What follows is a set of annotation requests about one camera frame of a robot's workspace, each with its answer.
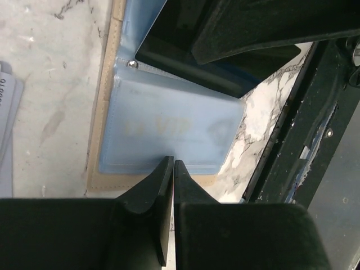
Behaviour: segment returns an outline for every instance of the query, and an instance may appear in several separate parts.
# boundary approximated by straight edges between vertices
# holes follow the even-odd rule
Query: marble surface
[[[86,194],[84,166],[110,0],[0,1],[0,59],[25,83],[13,128],[15,197]],[[243,99],[247,109],[218,182],[206,190],[239,202],[310,44]],[[175,269],[170,233],[168,267]]]
[[[110,0],[0,1],[0,59],[25,83],[13,128],[16,197],[82,197]]]

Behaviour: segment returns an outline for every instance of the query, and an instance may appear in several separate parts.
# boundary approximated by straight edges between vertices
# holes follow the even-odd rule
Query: card stack
[[[24,85],[12,75],[11,65],[0,61],[0,198],[12,197],[12,126]]]

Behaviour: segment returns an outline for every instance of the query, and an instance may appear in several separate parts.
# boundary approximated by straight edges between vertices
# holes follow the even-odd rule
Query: screw
[[[334,134],[334,131],[332,131],[331,128],[329,128],[329,129],[326,131],[326,137],[328,137],[328,138],[332,137],[333,134]]]
[[[128,62],[127,66],[129,66],[130,68],[137,69],[139,67],[139,64],[135,60],[130,60]]]

